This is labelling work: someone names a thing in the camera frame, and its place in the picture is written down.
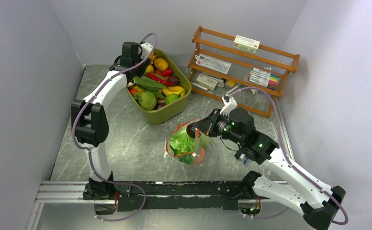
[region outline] yellow pepper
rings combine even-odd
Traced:
[[[183,97],[184,95],[186,95],[185,89],[181,86],[168,86],[168,87],[162,89],[162,93],[165,96],[167,96],[169,94],[172,94],[172,93],[175,93],[175,94],[179,95],[180,97]]]
[[[144,90],[139,88],[137,85],[134,86],[134,89],[138,91],[138,93],[142,93]]]

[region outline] packaging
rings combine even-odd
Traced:
[[[226,61],[221,61],[214,57],[210,57],[204,54],[196,55],[196,64],[199,66],[203,66],[223,74],[227,74],[229,68],[231,67],[231,63]]]
[[[260,41],[256,41],[240,35],[235,36],[234,48],[256,54],[259,48]]]
[[[207,77],[203,74],[200,74],[196,79],[196,83],[205,88],[208,88],[211,91],[214,91],[215,87],[218,84],[218,81],[213,80],[212,78]]]
[[[211,76],[211,75],[208,75],[208,77],[217,81],[218,82],[218,84],[217,84],[218,87],[223,88],[225,86],[225,79],[218,78],[216,76]]]
[[[200,165],[208,152],[213,152],[212,141],[197,129],[188,129],[188,125],[199,119],[179,124],[166,141],[166,153],[185,164]]]

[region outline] lemon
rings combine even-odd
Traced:
[[[167,61],[165,61],[163,58],[157,58],[153,64],[155,67],[160,71],[165,71],[169,68],[169,64]]]

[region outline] gray wall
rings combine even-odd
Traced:
[[[125,41],[158,34],[158,48],[185,70],[199,25],[280,48],[306,0],[50,0],[85,64],[110,64]]]
[[[47,1],[0,0],[0,230],[25,228],[82,70]]]
[[[296,159],[347,191],[330,229],[372,229],[372,1],[309,0],[283,48],[301,54],[281,99]]]

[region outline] wooden shelf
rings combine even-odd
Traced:
[[[195,82],[195,79],[197,78],[197,76],[200,74],[200,73],[203,73],[203,74],[207,74],[206,72],[201,72],[201,71],[194,71],[193,74],[190,75],[189,77],[189,80],[190,82]],[[216,89],[214,91],[204,91],[204,90],[200,90],[199,88],[193,86],[192,87],[192,91],[196,92],[196,93],[199,93],[199,94],[202,94],[204,96],[208,96],[210,98],[213,98],[213,99],[216,99],[218,101],[222,101],[221,97],[223,95],[226,94],[226,92],[229,90],[229,88],[219,88],[219,87],[216,87]],[[235,95],[235,99],[237,102],[244,102],[244,98],[247,98],[249,97],[250,93],[248,91],[246,92],[241,92],[237,95]],[[244,108],[250,112],[253,112],[253,113],[256,113],[256,114],[259,114],[261,116],[264,116],[264,117],[267,117],[269,118],[270,117],[270,113],[268,113],[267,111],[269,111],[269,109],[272,108],[272,106],[270,106],[270,104],[268,104],[267,106],[266,105],[262,105],[262,109],[266,110],[266,112],[260,110],[260,109],[256,109],[256,108],[253,108],[247,104],[244,104],[244,103],[238,103],[238,106],[241,107],[241,108]]]
[[[289,74],[291,72],[296,72],[298,69],[300,55],[291,54],[263,44],[259,45],[256,54],[252,54],[233,48],[234,39],[234,36],[199,26],[192,38],[192,41],[196,43],[196,47],[188,63],[188,67],[192,69],[190,80],[192,80],[196,71],[201,71],[223,79],[232,80],[245,86],[260,88],[270,94],[273,99],[283,96],[284,87]],[[228,73],[223,74],[216,70],[197,65],[195,56],[199,54],[204,54],[231,63]],[[264,69],[264,67],[272,67],[273,71]],[[269,89],[248,81],[249,72],[252,68],[257,68],[279,76],[280,79],[276,89]],[[220,101],[222,100],[218,95],[210,94],[197,88],[193,88],[193,91]],[[238,104],[238,106],[265,117],[270,117],[271,115],[271,106],[268,107],[267,111],[261,111],[244,104]]]

